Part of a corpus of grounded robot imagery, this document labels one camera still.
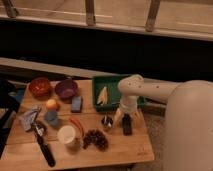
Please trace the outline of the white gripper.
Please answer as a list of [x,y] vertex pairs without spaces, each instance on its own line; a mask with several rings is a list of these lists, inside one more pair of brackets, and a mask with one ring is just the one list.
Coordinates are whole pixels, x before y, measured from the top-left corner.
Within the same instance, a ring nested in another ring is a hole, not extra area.
[[121,111],[125,114],[134,113],[136,120],[140,120],[141,114],[137,110],[137,100],[138,100],[137,96],[122,96],[121,97],[120,104],[119,104],[120,109],[118,108],[116,110],[116,113],[113,118],[114,125],[117,125],[120,122],[121,117],[122,117]]

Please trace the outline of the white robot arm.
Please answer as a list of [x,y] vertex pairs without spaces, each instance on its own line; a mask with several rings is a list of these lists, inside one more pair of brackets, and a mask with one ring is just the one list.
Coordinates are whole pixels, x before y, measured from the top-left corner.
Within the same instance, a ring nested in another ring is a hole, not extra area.
[[213,171],[213,82],[145,82],[135,74],[118,90],[120,114],[135,113],[139,96],[166,104],[164,171]]

